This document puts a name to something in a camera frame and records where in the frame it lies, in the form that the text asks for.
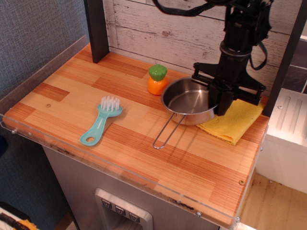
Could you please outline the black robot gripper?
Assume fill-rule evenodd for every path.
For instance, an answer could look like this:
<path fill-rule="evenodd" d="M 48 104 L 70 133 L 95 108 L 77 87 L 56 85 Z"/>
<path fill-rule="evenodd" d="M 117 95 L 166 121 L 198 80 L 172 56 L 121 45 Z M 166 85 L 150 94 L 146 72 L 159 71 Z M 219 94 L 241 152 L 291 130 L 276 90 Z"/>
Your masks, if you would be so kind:
<path fill-rule="evenodd" d="M 209 107 L 214 107 L 217 115 L 223 116 L 236 99 L 258 105 L 266 87 L 247 73 L 252 47 L 240 51 L 221 43 L 220 50 L 218 64 L 194 63 L 192 80 L 209 90 Z"/>

